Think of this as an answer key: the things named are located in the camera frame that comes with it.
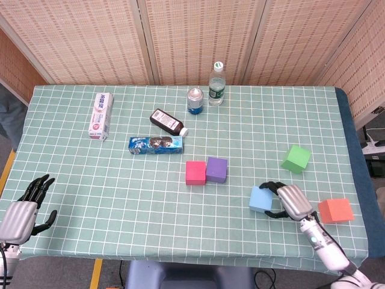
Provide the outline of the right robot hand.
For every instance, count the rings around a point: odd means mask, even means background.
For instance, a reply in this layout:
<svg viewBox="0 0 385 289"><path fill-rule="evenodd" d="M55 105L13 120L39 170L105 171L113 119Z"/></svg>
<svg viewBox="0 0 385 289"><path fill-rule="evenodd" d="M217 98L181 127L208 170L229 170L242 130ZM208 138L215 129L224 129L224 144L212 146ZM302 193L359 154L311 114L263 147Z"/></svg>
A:
<svg viewBox="0 0 385 289"><path fill-rule="evenodd" d="M301 221L310 216L315 210L308 201L305 194L297 185L286 185L282 182L264 182L259 186L260 189L268 189L279 197L284 210L279 213L264 211L264 213L274 219L290 217L294 221Z"/></svg>

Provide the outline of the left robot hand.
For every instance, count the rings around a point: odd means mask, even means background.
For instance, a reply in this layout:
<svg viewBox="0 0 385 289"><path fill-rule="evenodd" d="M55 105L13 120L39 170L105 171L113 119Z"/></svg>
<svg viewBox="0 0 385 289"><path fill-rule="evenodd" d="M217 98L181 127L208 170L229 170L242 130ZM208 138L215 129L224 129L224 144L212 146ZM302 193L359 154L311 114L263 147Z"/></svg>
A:
<svg viewBox="0 0 385 289"><path fill-rule="evenodd" d="M45 223L36 225L35 221L39 209L45 199L49 187L55 179L44 175L33 180L24 194L7 208L1 222L1 242L5 244L21 245L30 237L49 229L56 217L57 210L53 210Z"/></svg>

